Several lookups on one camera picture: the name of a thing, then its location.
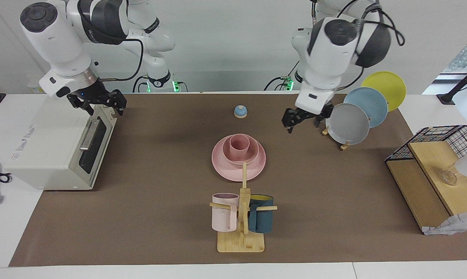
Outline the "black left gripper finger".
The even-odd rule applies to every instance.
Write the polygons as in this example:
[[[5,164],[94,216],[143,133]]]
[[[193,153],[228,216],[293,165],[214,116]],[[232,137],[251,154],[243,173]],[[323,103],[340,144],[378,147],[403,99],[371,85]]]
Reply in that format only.
[[[291,134],[294,127],[301,122],[299,113],[299,109],[286,109],[282,116],[282,124],[289,134]]]
[[[324,121],[325,119],[328,119],[331,116],[331,113],[334,109],[334,105],[331,102],[328,102],[322,109],[321,113],[315,116],[314,119],[314,126],[316,128],[319,127],[320,122]]]

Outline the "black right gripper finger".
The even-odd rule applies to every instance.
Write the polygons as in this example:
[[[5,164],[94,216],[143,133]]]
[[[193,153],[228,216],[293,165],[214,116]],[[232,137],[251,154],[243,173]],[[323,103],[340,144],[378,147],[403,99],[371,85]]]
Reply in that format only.
[[[127,107],[127,99],[120,90],[108,92],[108,107],[113,108],[119,116],[124,114],[124,109]]]
[[[80,108],[82,110],[85,110],[90,116],[93,116],[94,109],[90,106],[90,104],[94,102],[94,99],[80,100],[75,94],[68,94],[67,99],[69,100],[73,108]]]

